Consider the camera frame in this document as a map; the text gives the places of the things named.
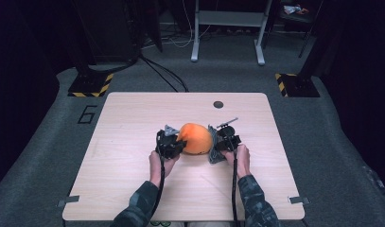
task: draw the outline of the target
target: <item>long sleeve shirt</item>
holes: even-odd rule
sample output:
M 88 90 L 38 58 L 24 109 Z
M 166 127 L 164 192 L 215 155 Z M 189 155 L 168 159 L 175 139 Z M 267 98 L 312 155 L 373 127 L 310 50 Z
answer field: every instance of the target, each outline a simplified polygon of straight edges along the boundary
M 264 192 L 253 175 L 239 179 L 238 186 L 245 208 L 245 226 L 281 226 L 277 215 L 271 205 L 266 202 Z M 129 206 L 115 217 L 111 227 L 147 226 L 158 190 L 153 183 L 144 182 L 131 196 Z

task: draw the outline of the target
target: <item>person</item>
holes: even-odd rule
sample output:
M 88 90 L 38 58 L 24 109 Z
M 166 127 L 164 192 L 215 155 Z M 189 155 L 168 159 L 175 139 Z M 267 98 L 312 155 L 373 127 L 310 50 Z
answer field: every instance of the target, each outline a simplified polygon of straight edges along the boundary
M 234 165 L 233 152 L 222 151 L 221 154 L 225 156 L 230 166 Z M 266 202 L 263 190 L 250 171 L 250 153 L 245 145 L 241 144 L 237 147 L 236 158 L 237 183 L 245 208 L 245 227 L 281 226 L 274 209 Z M 165 160 L 166 177 L 179 159 L 180 155 L 173 159 Z M 111 227 L 142 227 L 149 224 L 161 180 L 161 163 L 157 152 L 151 152 L 149 162 L 149 181 L 144 182 L 135 191 L 130 198 L 129 206 L 114 218 Z M 191 223 L 192 225 L 199 226 L 199 223 Z

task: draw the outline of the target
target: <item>yellow and black hazard tape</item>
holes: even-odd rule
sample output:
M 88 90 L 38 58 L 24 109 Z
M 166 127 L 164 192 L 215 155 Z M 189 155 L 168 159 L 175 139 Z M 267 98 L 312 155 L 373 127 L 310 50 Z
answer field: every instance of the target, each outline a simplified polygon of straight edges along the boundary
M 110 74 L 106 80 L 104 81 L 104 84 L 101 88 L 101 90 L 98 93 L 68 93 L 68 96 L 77 96 L 77 97 L 87 97 L 87 96 L 104 96 L 106 94 L 107 90 L 109 89 L 110 82 L 112 81 L 114 74 Z
M 296 77 L 296 74 L 275 74 L 275 78 L 277 79 L 278 88 L 280 89 L 282 96 L 289 96 L 286 90 L 286 86 L 282 80 L 282 77 Z

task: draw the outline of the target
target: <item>orange pumpkin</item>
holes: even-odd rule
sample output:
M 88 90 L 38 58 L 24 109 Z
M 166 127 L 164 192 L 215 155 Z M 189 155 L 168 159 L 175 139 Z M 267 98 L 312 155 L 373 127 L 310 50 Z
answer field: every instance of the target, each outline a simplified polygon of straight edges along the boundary
M 184 152 L 190 154 L 203 154 L 209 152 L 213 145 L 212 135 L 202 125 L 184 124 L 178 133 L 177 141 L 186 141 Z

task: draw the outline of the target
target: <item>gray carpet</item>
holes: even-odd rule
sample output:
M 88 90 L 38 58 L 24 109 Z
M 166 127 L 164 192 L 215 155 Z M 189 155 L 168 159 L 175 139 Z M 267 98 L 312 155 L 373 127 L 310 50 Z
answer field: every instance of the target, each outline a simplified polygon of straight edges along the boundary
M 201 41 L 199 61 L 192 63 L 192 44 L 165 44 L 143 50 L 146 58 L 172 70 L 189 91 L 264 93 L 268 96 L 300 195 L 308 197 L 309 226 L 385 226 L 385 196 L 365 171 L 364 162 L 341 131 L 339 118 L 319 78 L 312 80 L 321 97 L 282 97 L 275 73 L 298 73 L 313 44 L 298 59 L 303 43 L 274 33 L 264 51 L 266 65 L 258 66 L 254 37 L 212 37 Z M 179 91 L 183 88 L 163 73 Z M 104 97 L 69 97 L 67 89 L 77 72 L 58 74 L 60 91 L 44 122 L 0 183 L 0 226 L 62 226 L 67 196 L 103 108 Z M 172 92 L 143 61 L 115 73 L 110 92 Z M 87 105 L 96 115 L 92 124 L 77 124 Z M 305 226 L 283 221 L 285 226 Z M 107 226 L 107 222 L 67 222 L 66 226 Z

